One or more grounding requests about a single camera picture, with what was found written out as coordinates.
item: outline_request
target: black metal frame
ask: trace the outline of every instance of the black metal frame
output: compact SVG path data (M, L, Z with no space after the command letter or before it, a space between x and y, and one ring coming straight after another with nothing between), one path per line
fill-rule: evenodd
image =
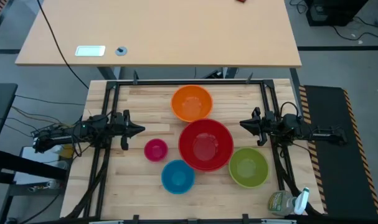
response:
M269 102L267 97L267 88L270 90L270 94L272 96L272 102L273 102L273 111L275 114L280 113L277 97L276 97L276 91L273 80L239 80L239 79L219 79L219 80L213 80L213 79L205 79L205 80L136 80L133 82L132 80L118 80L118 81L109 81L106 84L106 92L103 100L103 108L102 108L102 114L106 114L108 110L108 100L110 99L111 90L114 89L114 97L113 97L113 103L112 103L112 111L116 111L117 104L118 104L118 97L120 93L120 87L121 86L127 86L127 85L188 85L188 84L194 84L194 85L259 85L261 94L262 94L262 101L265 111L269 110ZM273 159L276 162L277 160L280 160L277 146L273 144L273 139L271 139L272 143L272 151L273 151ZM93 185L95 182L96 172L98 168L98 159L100 156L100 148L95 148L95 153L93 156L93 163L90 171L90 179L89 179L89 185ZM103 157L103 166L106 166L106 169L108 167L108 161L110 158L110 151L111 151L111 144L109 144L105 149L105 154ZM294 175L293 175L293 169L291 166L290 157L288 155L287 148L283 149L283 153L285 154L285 164L286 164L286 170L290 178L292 178L292 181L294 181ZM283 177L277 172L278 177L278 186L279 190L284 190L284 181ZM106 184L106 171L105 174L102 176L102 179L100 181L100 188L98 191L98 200L96 204L96 212L94 217L89 216L90 207L91 207L91 199L88 200L84 212L83 217L84 218L95 218L100 219L101 213L102 213L102 206L103 206L103 197L105 193L105 184Z

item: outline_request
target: gray floor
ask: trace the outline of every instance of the gray floor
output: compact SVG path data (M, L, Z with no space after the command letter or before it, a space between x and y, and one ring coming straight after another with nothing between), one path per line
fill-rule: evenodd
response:
M14 1L0 27L0 49L21 48L35 18L35 6L27 0ZM298 46L360 45L358 41L339 38L331 27L309 27L305 15L298 14L295 7L288 5L293 32ZM378 2L370 0L359 13L365 21L372 22L378 17ZM339 28L343 35L358 36L365 31L377 32L371 27L353 23L347 28ZM364 36L361 45L378 45L378 39ZM340 86L348 90L357 119L364 149L371 168L378 193L378 52L301 52L302 68L298 69L301 84ZM66 67L18 67L14 64L16 55L0 55L0 83L17 83L17 94L54 101L84 103L87 90L72 76ZM101 80L96 68L74 67L76 73L89 83ZM140 78L193 78L194 68L129 68L127 78L136 69ZM197 68L197 78L214 68ZM282 68L241 68L237 78L290 78L288 69ZM55 106L37 101L17 98L14 105L31 113L47 114L63 122L76 121L82 114L82 106ZM9 117L19 118L36 127L43 122L26 120L12 111ZM7 124L28 133L28 127L15 121ZM18 154L22 146L32 143L31 139L5 127L0 137L0 149ZM6 186L0 185L0 201ZM11 217L24 220L46 206L53 196L18 197L12 203ZM53 220L59 216L62 197L42 215L34 219Z

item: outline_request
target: bottle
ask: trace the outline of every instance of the bottle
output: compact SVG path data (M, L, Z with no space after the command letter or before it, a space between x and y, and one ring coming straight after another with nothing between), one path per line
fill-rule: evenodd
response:
M293 197L291 192L286 190L277 191L272 194L268 203L268 210L274 215L286 216L291 213L302 215L305 211L309 198L309 188L305 187L298 197Z

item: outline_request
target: light wood desk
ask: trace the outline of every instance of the light wood desk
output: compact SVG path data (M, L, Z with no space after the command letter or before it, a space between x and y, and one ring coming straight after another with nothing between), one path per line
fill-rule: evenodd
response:
M45 0L71 65L300 67L284 0ZM105 45L102 57L76 57ZM124 46L125 56L115 50ZM65 65L41 12L18 65Z
M289 79L275 81L278 103L295 103ZM106 81L92 81L88 92L83 118L100 114L105 94ZM180 159L177 148L181 131L187 123L178 120L170 109L172 94L179 86L122 86L118 111L130 110L132 122L146 127L146 131L128 140L130 148L122 151L120 138L114 138L108 166L102 219L183 219L183 218L241 218L243 213L250 218L273 217L267 211L268 199L278 190L276 171L270 143L257 147L267 158L270 168L268 180L257 189L245 189L237 185L229 175L228 167L210 172L196 172L193 188L184 195L167 192L161 183L161 171L167 162ZM223 123L231 132L235 150L255 146L257 137L239 125L249 119L254 107L263 112L262 95L258 85L204 85L214 99L214 109L209 116ZM283 113L295 113L285 107ZM144 154L144 145L153 138L161 138L169 146L167 158L158 163L149 162ZM306 147L304 141L298 144ZM323 213L320 194L313 168L306 150L289 148L297 187L309 187L309 202ZM93 149L76 158L72 164L65 192L61 217L70 213L88 187ZM94 215L97 193L92 200L91 215Z

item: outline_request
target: red bowl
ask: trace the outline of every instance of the red bowl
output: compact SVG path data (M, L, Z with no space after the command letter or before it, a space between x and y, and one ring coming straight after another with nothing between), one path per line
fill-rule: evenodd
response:
M215 171L229 163L233 138L220 122L199 119L184 128L179 138L179 152L193 169Z

